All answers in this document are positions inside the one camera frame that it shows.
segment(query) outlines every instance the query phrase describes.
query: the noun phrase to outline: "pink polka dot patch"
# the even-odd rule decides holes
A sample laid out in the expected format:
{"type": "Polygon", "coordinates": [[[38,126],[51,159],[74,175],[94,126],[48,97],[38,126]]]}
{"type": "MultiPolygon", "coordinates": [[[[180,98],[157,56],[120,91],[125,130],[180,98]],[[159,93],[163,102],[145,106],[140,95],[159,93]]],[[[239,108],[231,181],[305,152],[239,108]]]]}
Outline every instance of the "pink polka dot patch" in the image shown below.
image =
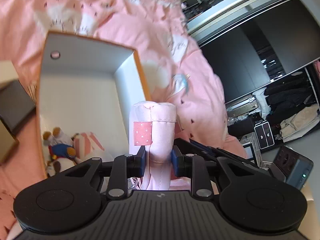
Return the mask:
{"type": "Polygon", "coordinates": [[[133,122],[134,145],[151,145],[152,122],[133,122]]]}

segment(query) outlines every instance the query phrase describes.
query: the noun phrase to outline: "pink pouch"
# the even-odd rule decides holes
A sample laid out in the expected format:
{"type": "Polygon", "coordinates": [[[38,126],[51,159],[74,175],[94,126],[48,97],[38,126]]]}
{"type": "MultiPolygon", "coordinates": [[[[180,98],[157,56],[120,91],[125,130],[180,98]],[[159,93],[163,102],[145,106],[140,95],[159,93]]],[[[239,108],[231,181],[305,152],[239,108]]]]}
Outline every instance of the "pink pouch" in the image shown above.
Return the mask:
{"type": "Polygon", "coordinates": [[[168,190],[170,187],[176,118],[177,108],[171,103],[144,101],[131,108],[129,153],[136,155],[141,145],[145,145],[147,153],[143,190],[168,190]]]}

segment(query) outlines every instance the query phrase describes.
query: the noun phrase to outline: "bed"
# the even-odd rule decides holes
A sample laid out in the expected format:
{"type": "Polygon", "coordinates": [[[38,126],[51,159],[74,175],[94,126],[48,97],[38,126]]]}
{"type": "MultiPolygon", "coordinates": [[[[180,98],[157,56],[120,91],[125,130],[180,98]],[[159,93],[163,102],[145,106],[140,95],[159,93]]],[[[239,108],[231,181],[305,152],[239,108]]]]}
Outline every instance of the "bed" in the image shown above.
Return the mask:
{"type": "MultiPolygon", "coordinates": [[[[37,84],[49,30],[112,41],[137,49],[153,101],[177,106],[189,138],[240,156],[246,153],[228,135],[221,81],[187,34],[179,0],[0,0],[0,60],[11,60],[22,85],[37,84]]],[[[15,197],[46,178],[33,116],[18,135],[20,146],[0,167],[0,193],[15,197]]],[[[12,202],[0,201],[12,210],[12,202]]],[[[12,212],[0,220],[5,239],[12,212]]]]}

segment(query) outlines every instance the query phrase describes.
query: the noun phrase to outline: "silver screw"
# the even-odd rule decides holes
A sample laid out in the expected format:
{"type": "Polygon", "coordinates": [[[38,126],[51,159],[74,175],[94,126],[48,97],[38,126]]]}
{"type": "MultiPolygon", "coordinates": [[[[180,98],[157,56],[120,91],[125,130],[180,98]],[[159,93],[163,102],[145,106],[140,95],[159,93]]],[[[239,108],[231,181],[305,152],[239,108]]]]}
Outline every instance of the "silver screw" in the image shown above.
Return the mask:
{"type": "Polygon", "coordinates": [[[109,195],[112,197],[121,197],[124,194],[124,191],[120,188],[113,188],[109,190],[109,195]]]}
{"type": "Polygon", "coordinates": [[[196,194],[199,197],[209,197],[212,194],[212,192],[206,188],[202,188],[202,189],[198,189],[196,194]]]}

